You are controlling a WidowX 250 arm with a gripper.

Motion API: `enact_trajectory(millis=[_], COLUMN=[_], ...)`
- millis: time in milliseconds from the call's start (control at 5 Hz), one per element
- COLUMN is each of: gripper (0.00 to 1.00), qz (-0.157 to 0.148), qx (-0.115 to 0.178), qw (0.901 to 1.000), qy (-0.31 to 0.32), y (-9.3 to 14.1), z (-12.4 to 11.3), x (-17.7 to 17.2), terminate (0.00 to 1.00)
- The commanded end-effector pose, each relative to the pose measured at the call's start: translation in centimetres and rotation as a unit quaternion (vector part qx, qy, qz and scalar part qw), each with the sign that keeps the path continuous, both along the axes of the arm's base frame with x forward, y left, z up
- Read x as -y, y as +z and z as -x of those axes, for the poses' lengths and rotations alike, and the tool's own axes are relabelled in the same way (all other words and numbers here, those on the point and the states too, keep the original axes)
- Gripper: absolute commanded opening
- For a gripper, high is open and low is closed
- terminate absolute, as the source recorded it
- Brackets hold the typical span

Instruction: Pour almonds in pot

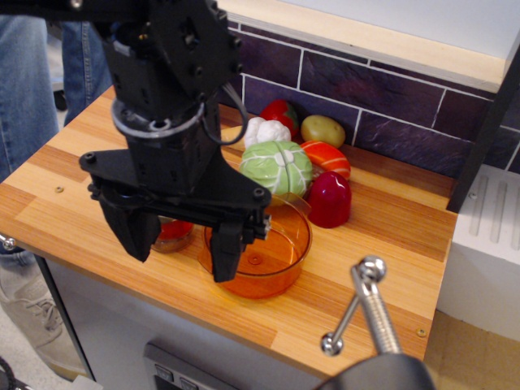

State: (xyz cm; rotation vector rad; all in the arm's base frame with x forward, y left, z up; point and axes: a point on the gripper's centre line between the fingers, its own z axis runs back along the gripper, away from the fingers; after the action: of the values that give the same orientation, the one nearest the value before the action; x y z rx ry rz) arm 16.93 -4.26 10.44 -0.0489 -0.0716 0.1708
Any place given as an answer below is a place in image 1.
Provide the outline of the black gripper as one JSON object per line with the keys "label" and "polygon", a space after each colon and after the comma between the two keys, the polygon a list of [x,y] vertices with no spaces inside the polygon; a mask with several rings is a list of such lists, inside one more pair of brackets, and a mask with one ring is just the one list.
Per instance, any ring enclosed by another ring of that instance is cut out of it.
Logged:
{"label": "black gripper", "polygon": [[161,216],[213,228],[214,281],[234,280],[244,232],[270,228],[271,195],[225,161],[216,93],[204,102],[167,102],[166,108],[166,116],[156,118],[115,96],[110,115],[127,145],[81,156],[91,197],[125,251],[140,262],[161,232]]}

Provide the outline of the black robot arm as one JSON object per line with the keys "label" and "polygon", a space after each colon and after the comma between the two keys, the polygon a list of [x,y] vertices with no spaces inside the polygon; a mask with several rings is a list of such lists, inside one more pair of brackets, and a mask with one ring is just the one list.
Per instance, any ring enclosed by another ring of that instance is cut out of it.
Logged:
{"label": "black robot arm", "polygon": [[115,87],[124,149],[80,157],[89,191],[125,250],[145,261],[162,217],[211,228],[212,273],[233,280],[247,245],[266,237],[271,194],[222,154],[219,92],[242,69],[241,40],[214,1],[4,1],[4,15],[89,21]]}

